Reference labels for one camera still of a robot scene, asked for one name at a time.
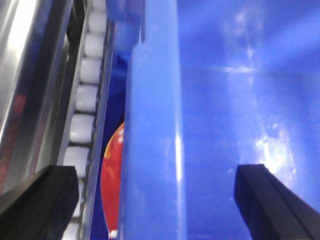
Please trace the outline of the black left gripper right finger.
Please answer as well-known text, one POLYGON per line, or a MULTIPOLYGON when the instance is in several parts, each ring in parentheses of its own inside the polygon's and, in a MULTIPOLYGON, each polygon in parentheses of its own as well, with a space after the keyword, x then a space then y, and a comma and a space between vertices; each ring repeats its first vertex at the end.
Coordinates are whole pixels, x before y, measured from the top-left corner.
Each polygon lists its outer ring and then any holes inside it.
POLYGON ((254 240, 318 240, 320 214, 263 164, 238 165, 234 182, 238 210, 254 240))

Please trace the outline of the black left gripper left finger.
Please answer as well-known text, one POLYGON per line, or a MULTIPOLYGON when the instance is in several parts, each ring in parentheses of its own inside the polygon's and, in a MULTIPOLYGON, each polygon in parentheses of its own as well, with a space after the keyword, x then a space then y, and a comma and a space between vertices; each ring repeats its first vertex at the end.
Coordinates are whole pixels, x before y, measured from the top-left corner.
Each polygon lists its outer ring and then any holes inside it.
POLYGON ((50 165, 0 197, 2 240, 60 240, 79 201, 75 167, 50 165))

